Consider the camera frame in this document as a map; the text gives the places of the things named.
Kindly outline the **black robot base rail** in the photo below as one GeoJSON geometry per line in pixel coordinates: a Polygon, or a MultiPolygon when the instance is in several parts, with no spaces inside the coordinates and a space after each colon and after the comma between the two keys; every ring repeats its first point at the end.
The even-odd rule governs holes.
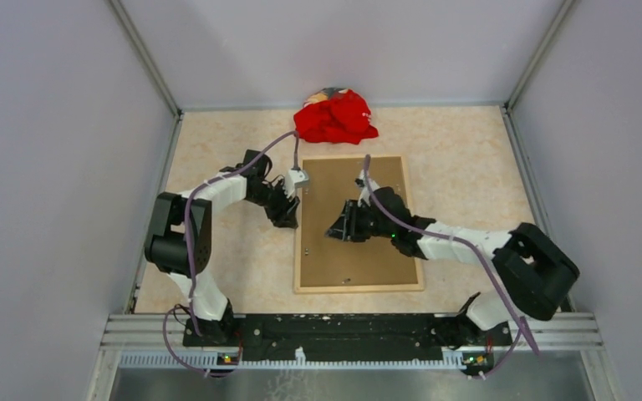
{"type": "Polygon", "coordinates": [[[450,351],[507,346],[506,323],[482,331],[466,317],[433,313],[247,314],[186,324],[186,348],[232,347],[244,362],[291,361],[302,350],[310,362],[440,360],[450,351]]]}

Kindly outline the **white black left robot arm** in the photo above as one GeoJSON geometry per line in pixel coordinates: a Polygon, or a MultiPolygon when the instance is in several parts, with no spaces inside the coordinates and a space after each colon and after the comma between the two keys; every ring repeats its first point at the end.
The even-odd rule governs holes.
{"type": "Polygon", "coordinates": [[[262,207],[273,226],[298,228],[297,190],[308,182],[308,174],[294,165],[285,175],[269,180],[272,167],[262,151],[247,150],[241,163],[222,168],[197,188],[162,192],[155,199],[145,259],[186,296],[186,326],[191,336],[205,345],[229,343],[235,332],[232,304],[207,269],[214,215],[246,201],[262,207]]]}

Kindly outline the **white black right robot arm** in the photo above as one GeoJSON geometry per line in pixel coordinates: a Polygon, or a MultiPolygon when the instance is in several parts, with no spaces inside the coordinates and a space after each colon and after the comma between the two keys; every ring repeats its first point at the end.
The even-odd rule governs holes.
{"type": "Polygon", "coordinates": [[[551,320],[580,276],[576,264],[532,223],[507,231],[450,226],[412,214],[389,187],[362,190],[358,200],[345,201],[325,235],[355,243],[383,237],[404,256],[481,266],[494,289],[472,296],[458,313],[456,331],[468,344],[480,343],[505,322],[551,320]]]}

